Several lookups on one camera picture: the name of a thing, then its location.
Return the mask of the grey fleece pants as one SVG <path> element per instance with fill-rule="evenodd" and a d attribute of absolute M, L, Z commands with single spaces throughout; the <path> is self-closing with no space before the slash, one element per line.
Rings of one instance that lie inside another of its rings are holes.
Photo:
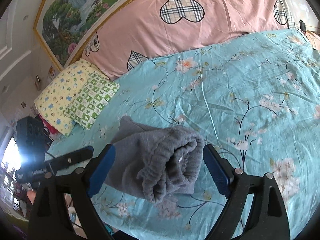
<path fill-rule="evenodd" d="M 116 156 L 105 179 L 108 186 L 150 203 L 194 192 L 204 139 L 193 129 L 151 127 L 124 116 L 111 144 Z"/>

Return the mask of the yellow cartoon pillow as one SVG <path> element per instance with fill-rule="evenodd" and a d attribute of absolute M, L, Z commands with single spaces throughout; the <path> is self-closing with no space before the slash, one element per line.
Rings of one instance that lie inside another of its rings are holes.
<path fill-rule="evenodd" d="M 97 70 L 94 64 L 80 59 L 60 72 L 34 101 L 40 116 L 65 137 L 71 134 L 75 122 L 63 111 Z"/>

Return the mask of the green white checkered pillow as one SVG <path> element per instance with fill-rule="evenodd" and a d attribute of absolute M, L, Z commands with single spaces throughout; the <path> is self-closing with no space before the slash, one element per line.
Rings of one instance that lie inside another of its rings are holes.
<path fill-rule="evenodd" d="M 120 84 L 109 81 L 95 71 L 65 108 L 63 114 L 82 128 L 89 130 L 119 88 Z"/>

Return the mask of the teal floral bedsheet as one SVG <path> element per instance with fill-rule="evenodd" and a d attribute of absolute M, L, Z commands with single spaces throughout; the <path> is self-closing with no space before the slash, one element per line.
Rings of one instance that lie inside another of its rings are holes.
<path fill-rule="evenodd" d="M 296 29 L 266 31 L 136 66 L 90 130 L 53 142 L 100 153 L 125 115 L 190 127 L 247 174 L 274 175 L 295 238 L 319 206 L 319 51 Z"/>

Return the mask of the gold-framed landscape painting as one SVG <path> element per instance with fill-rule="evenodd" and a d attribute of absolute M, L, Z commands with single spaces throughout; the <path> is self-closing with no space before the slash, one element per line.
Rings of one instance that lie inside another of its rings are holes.
<path fill-rule="evenodd" d="M 117 1 L 42 0 L 33 30 L 58 70 L 63 70 L 83 36 Z"/>

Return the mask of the pink heart-pattern duvet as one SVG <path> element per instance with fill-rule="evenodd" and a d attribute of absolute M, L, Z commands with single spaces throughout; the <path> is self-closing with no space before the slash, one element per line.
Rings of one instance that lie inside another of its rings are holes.
<path fill-rule="evenodd" d="M 81 57 L 116 79 L 147 59 L 292 27 L 285 0 L 136 0 L 92 35 Z"/>

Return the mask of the small black device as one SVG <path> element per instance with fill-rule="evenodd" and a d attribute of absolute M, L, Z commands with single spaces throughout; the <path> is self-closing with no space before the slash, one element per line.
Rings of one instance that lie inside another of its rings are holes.
<path fill-rule="evenodd" d="M 299 26 L 302 32 L 306 32 L 306 25 L 302 20 L 299 21 Z"/>

